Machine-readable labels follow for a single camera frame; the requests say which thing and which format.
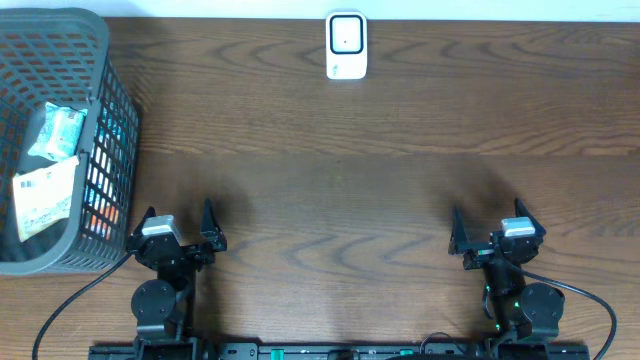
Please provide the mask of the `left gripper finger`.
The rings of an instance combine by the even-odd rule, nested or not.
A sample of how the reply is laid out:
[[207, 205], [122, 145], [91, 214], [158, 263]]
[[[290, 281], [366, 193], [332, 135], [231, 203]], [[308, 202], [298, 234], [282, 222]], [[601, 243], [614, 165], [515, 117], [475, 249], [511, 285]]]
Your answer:
[[142, 234], [142, 229], [144, 228], [144, 225], [146, 223], [146, 221], [149, 218], [153, 218], [156, 216], [156, 211], [155, 208], [153, 206], [149, 206], [147, 208], [147, 210], [145, 211], [142, 219], [140, 220], [140, 222], [138, 223], [138, 225], [134, 228], [133, 232], [131, 233], [132, 236], [139, 236]]
[[204, 201], [200, 234], [211, 246], [213, 252], [227, 250], [227, 239], [215, 218], [213, 204], [210, 199]]

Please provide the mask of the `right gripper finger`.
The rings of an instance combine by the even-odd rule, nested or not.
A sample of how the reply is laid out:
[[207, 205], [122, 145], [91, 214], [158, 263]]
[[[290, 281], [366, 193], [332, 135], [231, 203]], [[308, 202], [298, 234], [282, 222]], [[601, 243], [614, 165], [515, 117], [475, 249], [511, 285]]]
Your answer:
[[514, 199], [514, 211], [517, 217], [526, 217], [528, 218], [534, 229], [535, 234], [537, 236], [545, 236], [546, 229], [537, 221], [537, 219], [531, 214], [531, 212], [526, 208], [523, 201], [520, 198]]
[[466, 234], [463, 217], [458, 208], [453, 210], [452, 231], [448, 246], [449, 255], [462, 255], [469, 250], [469, 240]]

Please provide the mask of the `orange tissue pack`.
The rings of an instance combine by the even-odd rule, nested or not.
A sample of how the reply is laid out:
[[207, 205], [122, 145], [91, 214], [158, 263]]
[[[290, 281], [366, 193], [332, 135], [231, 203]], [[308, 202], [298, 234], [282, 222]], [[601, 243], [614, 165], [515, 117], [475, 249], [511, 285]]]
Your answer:
[[110, 240], [115, 226], [119, 223], [119, 210], [104, 199], [98, 200], [93, 205], [93, 209], [88, 229], [97, 236]]

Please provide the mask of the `cream snack bag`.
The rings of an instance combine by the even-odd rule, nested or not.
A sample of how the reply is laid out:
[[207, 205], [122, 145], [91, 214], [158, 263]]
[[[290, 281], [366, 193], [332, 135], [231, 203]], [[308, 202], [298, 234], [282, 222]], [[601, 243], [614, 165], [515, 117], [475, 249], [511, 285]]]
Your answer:
[[72, 156], [12, 179], [18, 237], [25, 242], [70, 216], [79, 160]]

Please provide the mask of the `teal snack packet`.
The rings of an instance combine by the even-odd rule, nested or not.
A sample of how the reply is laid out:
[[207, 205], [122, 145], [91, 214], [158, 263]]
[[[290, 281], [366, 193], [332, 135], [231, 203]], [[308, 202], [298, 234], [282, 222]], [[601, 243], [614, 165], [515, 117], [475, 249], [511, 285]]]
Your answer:
[[53, 162], [73, 157], [87, 115], [87, 109], [76, 110], [47, 102], [44, 124], [28, 154]]

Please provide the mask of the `blue mouthwash bottle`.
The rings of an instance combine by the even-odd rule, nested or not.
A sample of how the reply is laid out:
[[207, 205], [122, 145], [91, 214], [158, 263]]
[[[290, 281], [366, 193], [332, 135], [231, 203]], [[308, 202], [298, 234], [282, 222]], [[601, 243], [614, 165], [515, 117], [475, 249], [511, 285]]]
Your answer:
[[91, 187], [86, 191], [86, 198], [95, 202], [100, 191], [110, 199], [116, 200], [116, 185], [124, 175], [124, 150], [121, 145], [123, 130], [111, 116], [108, 116], [103, 125], [98, 125], [96, 135], [98, 144], [90, 154], [87, 180]]

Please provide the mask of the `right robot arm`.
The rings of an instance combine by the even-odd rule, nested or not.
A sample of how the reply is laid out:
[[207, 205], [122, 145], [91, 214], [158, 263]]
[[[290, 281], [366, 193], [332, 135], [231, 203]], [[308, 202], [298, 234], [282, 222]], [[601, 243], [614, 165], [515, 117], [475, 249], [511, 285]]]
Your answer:
[[546, 283], [525, 281], [521, 266], [538, 255], [546, 230], [520, 199], [514, 200], [514, 211], [487, 241], [477, 242], [454, 210], [448, 253], [461, 255], [464, 269], [483, 271], [483, 311], [500, 335], [513, 342], [545, 342], [559, 334], [565, 297]]

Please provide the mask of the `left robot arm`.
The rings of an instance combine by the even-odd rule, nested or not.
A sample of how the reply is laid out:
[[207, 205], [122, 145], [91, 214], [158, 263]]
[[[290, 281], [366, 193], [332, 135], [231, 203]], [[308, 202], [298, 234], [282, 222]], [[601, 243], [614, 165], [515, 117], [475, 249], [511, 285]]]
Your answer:
[[135, 260], [156, 273], [140, 285], [131, 300], [137, 319], [134, 345], [140, 358], [174, 352], [202, 357], [202, 341], [193, 332], [196, 274], [227, 250], [227, 240], [214, 216], [212, 202], [204, 202], [200, 234], [203, 241], [181, 243], [172, 215], [158, 215], [150, 207], [127, 242]]

